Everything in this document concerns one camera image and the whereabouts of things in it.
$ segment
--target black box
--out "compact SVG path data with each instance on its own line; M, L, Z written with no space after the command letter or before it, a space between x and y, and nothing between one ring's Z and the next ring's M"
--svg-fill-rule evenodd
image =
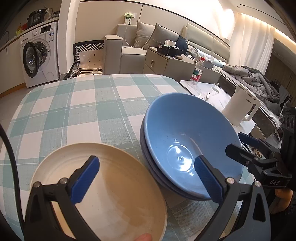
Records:
M182 50L180 49L176 49L174 47L168 47L165 45L161 45L159 44L156 50L158 53L161 53L165 56L170 56L170 57L175 57L176 55L180 55L182 54Z

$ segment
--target human hand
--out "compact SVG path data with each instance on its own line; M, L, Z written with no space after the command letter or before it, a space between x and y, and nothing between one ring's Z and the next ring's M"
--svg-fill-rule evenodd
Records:
M140 237L138 237L134 241L152 241L152 235L151 234L142 234Z
M276 204L271 214L276 214L284 211L290 204L293 191L291 189L276 189L274 194L280 198L279 202Z

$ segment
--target drawer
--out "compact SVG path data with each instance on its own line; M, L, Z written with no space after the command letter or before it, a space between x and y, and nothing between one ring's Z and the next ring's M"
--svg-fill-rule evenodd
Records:
M161 55L147 50L145 64L156 74L163 74L168 60Z
M144 64L143 74L155 74L146 64Z

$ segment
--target white curtain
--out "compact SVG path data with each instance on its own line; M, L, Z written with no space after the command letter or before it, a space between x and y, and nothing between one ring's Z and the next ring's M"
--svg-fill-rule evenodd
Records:
M239 14L230 41L229 64L267 69L274 44L274 27L254 17Z

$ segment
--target white plate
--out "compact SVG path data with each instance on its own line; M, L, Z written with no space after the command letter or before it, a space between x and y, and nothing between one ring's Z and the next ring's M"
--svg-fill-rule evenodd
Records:
M40 163L30 186L70 177L90 155L99 158L100 170L76 207L94 233L103 241L132 241L144 233L162 240L168 216L162 193L148 170L123 150L98 143L61 147ZM74 237L58 204L53 205L63 231Z

